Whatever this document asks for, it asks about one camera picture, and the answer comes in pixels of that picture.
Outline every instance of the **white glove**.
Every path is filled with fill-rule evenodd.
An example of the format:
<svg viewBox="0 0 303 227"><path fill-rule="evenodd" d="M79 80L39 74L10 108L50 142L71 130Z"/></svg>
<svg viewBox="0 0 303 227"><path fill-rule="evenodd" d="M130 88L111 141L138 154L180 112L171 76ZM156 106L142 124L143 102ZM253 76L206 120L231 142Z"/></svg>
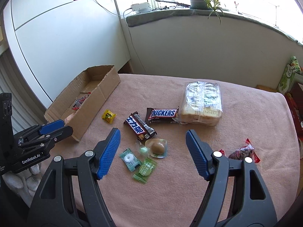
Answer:
<svg viewBox="0 0 303 227"><path fill-rule="evenodd" d="M19 195L28 207L31 206L33 197L41 181L41 164L36 164L18 174L7 172L2 175L6 185Z"/></svg>

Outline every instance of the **snickers bar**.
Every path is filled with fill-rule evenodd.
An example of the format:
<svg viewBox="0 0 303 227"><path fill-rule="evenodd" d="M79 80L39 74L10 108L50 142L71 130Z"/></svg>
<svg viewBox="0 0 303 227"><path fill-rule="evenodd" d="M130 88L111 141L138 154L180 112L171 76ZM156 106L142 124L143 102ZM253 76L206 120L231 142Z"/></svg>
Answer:
<svg viewBox="0 0 303 227"><path fill-rule="evenodd" d="M137 135L140 141L146 141L152 138L155 134L155 130L149 127L139 116L138 112L132 113L125 121Z"/></svg>
<svg viewBox="0 0 303 227"><path fill-rule="evenodd" d="M153 122L176 123L175 118L178 115L178 109L156 109L147 108L146 124Z"/></svg>

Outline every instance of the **yellow candy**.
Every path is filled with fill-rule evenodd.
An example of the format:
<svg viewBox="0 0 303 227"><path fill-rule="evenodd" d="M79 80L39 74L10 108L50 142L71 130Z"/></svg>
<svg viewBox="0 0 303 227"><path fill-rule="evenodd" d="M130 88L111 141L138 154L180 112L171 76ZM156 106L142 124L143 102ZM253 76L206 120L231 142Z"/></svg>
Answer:
<svg viewBox="0 0 303 227"><path fill-rule="evenodd" d="M102 119L106 120L110 124L113 122L116 114L112 113L110 110L106 109L104 114L102 115Z"/></svg>

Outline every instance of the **pink blanket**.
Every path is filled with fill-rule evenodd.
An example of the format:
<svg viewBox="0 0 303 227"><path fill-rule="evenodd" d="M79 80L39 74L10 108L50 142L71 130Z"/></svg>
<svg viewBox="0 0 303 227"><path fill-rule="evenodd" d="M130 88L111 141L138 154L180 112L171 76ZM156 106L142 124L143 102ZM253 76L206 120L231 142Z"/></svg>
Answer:
<svg viewBox="0 0 303 227"><path fill-rule="evenodd" d="M286 213L296 196L300 160L291 114L281 94L219 82L223 92L223 117L219 127L151 124L158 133L156 137L168 141L169 150L166 158L156 159L158 167L143 185L132 179L132 173L119 158L127 148L138 155L136 135L123 122L135 111L145 118L147 107L177 108L185 83L192 79L130 74L120 74L120 78L121 83L81 142L66 139L56 144L51 150L51 158L43 162L42 172L54 156L62 155L66 159L79 156L93 149L113 127L117 127L121 130L121 144L108 175L99 181L117 227L185 227L192 222L208 184L198 175L189 154L185 144L186 131L194 129L213 150L223 148L227 155L249 138L261 159L257 166L271 194L278 219ZM105 109L117 114L113 124L101 119ZM227 216L232 185L230 178L220 220ZM75 178L75 199L83 209L78 187Z"/></svg>

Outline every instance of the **bread package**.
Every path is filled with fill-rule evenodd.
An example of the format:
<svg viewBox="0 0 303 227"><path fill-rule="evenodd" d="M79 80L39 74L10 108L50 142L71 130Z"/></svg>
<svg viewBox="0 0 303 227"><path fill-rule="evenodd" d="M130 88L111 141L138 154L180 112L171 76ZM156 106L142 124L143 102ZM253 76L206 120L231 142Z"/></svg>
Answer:
<svg viewBox="0 0 303 227"><path fill-rule="evenodd" d="M222 116L222 96L217 83L190 82L178 111L181 123L216 125Z"/></svg>

